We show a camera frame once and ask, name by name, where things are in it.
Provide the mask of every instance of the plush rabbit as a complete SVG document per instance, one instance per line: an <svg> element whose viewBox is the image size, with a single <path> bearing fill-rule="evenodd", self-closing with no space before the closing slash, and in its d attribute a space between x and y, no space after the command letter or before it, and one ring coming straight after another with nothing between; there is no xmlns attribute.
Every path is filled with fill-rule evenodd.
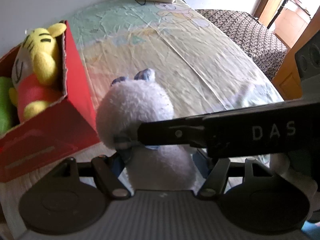
<svg viewBox="0 0 320 240"><path fill-rule="evenodd" d="M197 187L196 167L183 147L145 147L137 142L137 130L142 122L168 120L173 115L172 103L155 82L152 69L140 71L134 80L115 79L101 101L96 117L98 135L108 148L120 153L133 189Z"/></svg>

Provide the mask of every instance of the red cardboard box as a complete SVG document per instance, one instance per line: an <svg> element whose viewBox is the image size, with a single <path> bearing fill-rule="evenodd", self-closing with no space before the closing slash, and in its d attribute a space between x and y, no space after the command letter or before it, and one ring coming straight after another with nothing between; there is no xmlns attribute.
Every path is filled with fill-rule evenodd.
<svg viewBox="0 0 320 240"><path fill-rule="evenodd" d="M68 22L58 37L63 97L0 138L0 182L7 182L98 143L87 78ZM0 76L11 77L19 46L0 59Z"/></svg>

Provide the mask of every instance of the yellow tiger plush toy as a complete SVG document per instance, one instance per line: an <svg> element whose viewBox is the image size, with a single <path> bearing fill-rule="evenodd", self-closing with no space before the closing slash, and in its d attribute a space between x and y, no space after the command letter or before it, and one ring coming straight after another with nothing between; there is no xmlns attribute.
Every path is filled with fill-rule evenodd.
<svg viewBox="0 0 320 240"><path fill-rule="evenodd" d="M57 86L62 60L55 38L66 28L64 23L56 23L48 29L37 28L20 46L12 68L14 88L9 90L20 122L44 111L62 96Z"/></svg>

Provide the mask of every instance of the patterned cushion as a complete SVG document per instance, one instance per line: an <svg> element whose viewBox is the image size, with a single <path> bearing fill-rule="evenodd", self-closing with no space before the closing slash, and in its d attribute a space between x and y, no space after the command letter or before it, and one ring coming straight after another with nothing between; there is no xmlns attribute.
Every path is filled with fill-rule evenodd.
<svg viewBox="0 0 320 240"><path fill-rule="evenodd" d="M246 12L196 10L232 39L271 81L282 64L287 47Z"/></svg>

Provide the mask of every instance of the plush toy ear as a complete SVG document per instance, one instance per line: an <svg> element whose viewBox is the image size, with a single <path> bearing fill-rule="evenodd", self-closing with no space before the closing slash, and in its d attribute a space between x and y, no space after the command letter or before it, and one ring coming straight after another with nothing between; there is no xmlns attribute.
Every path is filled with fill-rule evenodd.
<svg viewBox="0 0 320 240"><path fill-rule="evenodd" d="M146 81L155 81L156 79L156 74L155 71L151 68L147 68L145 70L141 70L134 76L134 80L146 80Z"/></svg>
<svg viewBox="0 0 320 240"><path fill-rule="evenodd" d="M64 23L55 23L51 25L47 30L50 35L55 38L59 35L63 34L66 30L67 26Z"/></svg>
<svg viewBox="0 0 320 240"><path fill-rule="evenodd" d="M127 79L128 79L128 77L118 77L115 80L113 80L113 82L111 83L111 86L118 83L118 82L126 81Z"/></svg>

